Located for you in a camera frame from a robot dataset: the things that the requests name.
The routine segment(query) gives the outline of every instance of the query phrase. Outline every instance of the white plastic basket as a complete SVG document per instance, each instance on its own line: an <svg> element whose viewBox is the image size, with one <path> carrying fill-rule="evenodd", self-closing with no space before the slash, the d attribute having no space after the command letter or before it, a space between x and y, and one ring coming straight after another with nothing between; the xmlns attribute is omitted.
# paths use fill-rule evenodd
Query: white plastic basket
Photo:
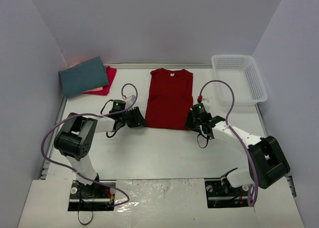
<svg viewBox="0 0 319 228"><path fill-rule="evenodd" d="M253 106L267 100L268 95L253 57L247 55L214 55L211 58L213 77L225 81L235 94L235 106ZM216 83L217 97L222 106L229 106L229 89Z"/></svg>

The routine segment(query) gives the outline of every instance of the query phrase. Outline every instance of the purple wall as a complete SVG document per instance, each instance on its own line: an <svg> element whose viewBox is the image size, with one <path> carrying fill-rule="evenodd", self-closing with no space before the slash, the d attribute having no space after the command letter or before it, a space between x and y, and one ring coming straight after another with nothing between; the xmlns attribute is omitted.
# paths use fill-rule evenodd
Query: purple wall
<svg viewBox="0 0 319 228"><path fill-rule="evenodd" d="M253 56L268 101L260 104L269 133L291 165L306 227L318 227L319 0L282 0Z"/></svg>
<svg viewBox="0 0 319 228"><path fill-rule="evenodd" d="M0 0L0 227L17 227L61 103L59 48L31 0Z"/></svg>
<svg viewBox="0 0 319 228"><path fill-rule="evenodd" d="M69 65L252 55L281 0L33 0Z"/></svg>

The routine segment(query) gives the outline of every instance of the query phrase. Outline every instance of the white table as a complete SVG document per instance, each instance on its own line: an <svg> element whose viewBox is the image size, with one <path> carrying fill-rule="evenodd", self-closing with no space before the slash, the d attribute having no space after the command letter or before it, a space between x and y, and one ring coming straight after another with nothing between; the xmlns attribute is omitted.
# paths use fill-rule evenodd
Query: white table
<svg viewBox="0 0 319 228"><path fill-rule="evenodd" d="M212 79L210 69L193 72L193 98ZM108 99L120 98L124 83L138 87L136 106L145 115L151 70L118 70L107 97L80 95L68 100L63 118L69 113L96 113ZM215 103L214 87L203 95L210 99L212 116L225 116L227 107ZM133 93L127 88L125 93ZM264 136L255 107L235 108L230 122L255 135ZM95 134L90 157L101 179L117 180L117 187L129 193L131 201L113 212L95 212L88 227L290 227L302 228L296 204L285 178L267 190L260 189L254 208L208 209L203 178L220 177L234 167L247 166L243 152L213 140L206 149L197 146L191 131L138 128L121 129L114 138ZM68 164L54 150L52 159ZM32 182L19 228L82 227L76 212L67 212L71 182L75 175L54 164L47 179ZM116 200L124 196L116 194ZM82 213L85 221L90 213Z"/></svg>

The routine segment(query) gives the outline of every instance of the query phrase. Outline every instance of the folded red garment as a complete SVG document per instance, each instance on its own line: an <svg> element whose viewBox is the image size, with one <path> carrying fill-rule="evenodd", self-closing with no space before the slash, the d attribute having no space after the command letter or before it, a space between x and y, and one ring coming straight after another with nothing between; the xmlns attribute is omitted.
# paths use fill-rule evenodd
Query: folded red garment
<svg viewBox="0 0 319 228"><path fill-rule="evenodd" d="M110 66L106 67L106 74L108 76L109 80L109 85L103 86L103 89L100 91L94 91L94 92L84 92L84 94L89 94L89 95L107 95L110 91L110 87L114 81L115 75L116 75L116 70L115 68L112 68Z"/></svg>

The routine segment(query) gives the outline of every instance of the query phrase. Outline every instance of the red shirt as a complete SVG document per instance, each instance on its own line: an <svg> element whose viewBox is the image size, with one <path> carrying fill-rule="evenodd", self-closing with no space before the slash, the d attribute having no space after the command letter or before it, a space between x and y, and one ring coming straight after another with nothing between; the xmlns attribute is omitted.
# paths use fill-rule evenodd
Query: red shirt
<svg viewBox="0 0 319 228"><path fill-rule="evenodd" d="M185 122L193 106L193 74L164 68L151 72L145 119L148 127L187 130Z"/></svg>

